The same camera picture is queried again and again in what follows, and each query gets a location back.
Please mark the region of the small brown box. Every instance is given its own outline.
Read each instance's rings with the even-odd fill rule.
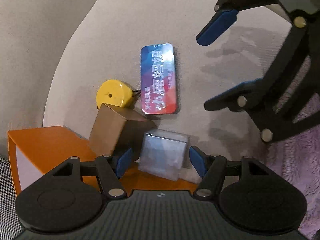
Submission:
[[[136,111],[102,104],[89,137],[89,147],[97,156],[111,156],[116,148],[132,147],[137,159],[143,136],[155,124]]]

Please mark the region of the yellow tape measure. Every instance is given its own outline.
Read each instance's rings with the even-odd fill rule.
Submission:
[[[132,90],[123,82],[110,79],[104,82],[97,92],[97,106],[109,104],[120,107],[128,107],[133,99]]]

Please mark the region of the black and white woven fabric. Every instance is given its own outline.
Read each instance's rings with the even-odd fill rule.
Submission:
[[[14,207],[15,200],[10,164],[0,157],[0,240],[12,240],[22,231]]]

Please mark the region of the beige sofa cushion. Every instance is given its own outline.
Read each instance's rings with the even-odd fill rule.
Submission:
[[[0,0],[0,154],[7,130],[41,127],[62,53],[96,0]]]
[[[94,123],[96,92],[108,79],[140,87],[140,50],[168,42],[175,49],[179,112],[162,115],[163,130],[190,136],[190,144],[229,159],[252,155],[259,134],[246,113],[204,110],[204,101],[262,76],[290,24],[265,7],[239,13],[238,22],[211,46],[196,35],[217,0],[97,0],[70,39],[50,88],[44,126],[66,125],[85,138]],[[197,180],[195,171],[183,178]]]

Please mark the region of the silver screw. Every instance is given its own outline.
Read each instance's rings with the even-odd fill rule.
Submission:
[[[109,190],[108,194],[112,197],[120,197],[124,194],[124,191],[120,188],[113,188]]]
[[[238,106],[244,107],[247,104],[247,99],[244,96],[238,97]]]
[[[295,17],[293,24],[298,28],[304,28],[306,27],[307,22],[305,18],[298,16],[298,17]]]
[[[269,129],[263,129],[261,132],[261,139],[264,142],[271,142],[273,138],[273,133]]]
[[[214,7],[214,10],[217,12],[220,9],[220,5],[216,4],[216,6]]]
[[[197,190],[197,195],[200,197],[209,197],[209,196],[211,196],[211,194],[212,194],[211,190],[206,189],[206,188],[202,188],[202,189]]]

